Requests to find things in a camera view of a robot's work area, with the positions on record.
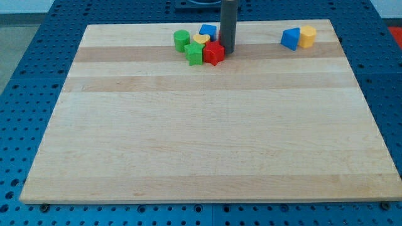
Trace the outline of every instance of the black cylinder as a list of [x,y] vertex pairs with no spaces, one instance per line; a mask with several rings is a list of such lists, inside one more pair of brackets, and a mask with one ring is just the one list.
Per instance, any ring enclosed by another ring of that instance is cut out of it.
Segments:
[[220,6],[220,44],[225,54],[233,53],[236,37],[237,0],[222,0]]

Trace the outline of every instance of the yellow block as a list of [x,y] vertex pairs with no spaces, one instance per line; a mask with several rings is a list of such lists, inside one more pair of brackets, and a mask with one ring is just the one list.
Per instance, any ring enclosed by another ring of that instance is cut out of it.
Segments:
[[317,31],[312,26],[302,26],[300,28],[300,39],[297,45],[302,48],[313,46],[316,35]]
[[211,37],[209,35],[196,34],[193,36],[193,40],[200,44],[206,44],[211,40]]

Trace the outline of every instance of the block cluster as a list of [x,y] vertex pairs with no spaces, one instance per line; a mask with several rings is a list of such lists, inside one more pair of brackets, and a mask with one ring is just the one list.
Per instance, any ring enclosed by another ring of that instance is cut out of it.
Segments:
[[217,39],[216,30],[216,26],[203,24],[198,34],[193,35],[192,42],[188,31],[178,30],[173,34],[175,49],[184,53],[190,66],[203,62],[216,66],[225,58],[225,48]]
[[296,51],[297,46],[310,48],[314,44],[316,35],[316,29],[309,25],[302,26],[301,28],[284,30],[281,44],[293,51]]

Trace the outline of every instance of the gray floor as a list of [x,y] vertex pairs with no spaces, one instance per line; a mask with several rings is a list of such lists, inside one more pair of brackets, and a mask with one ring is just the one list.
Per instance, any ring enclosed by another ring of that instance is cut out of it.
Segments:
[[38,28],[38,24],[0,26],[0,94]]

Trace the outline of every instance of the wooden board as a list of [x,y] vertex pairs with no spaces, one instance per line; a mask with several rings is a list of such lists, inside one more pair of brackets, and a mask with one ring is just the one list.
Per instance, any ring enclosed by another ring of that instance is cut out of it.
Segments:
[[[312,25],[313,48],[282,31]],[[402,182],[328,20],[240,22],[236,51],[188,66],[173,32],[90,25],[25,203],[400,200]]]

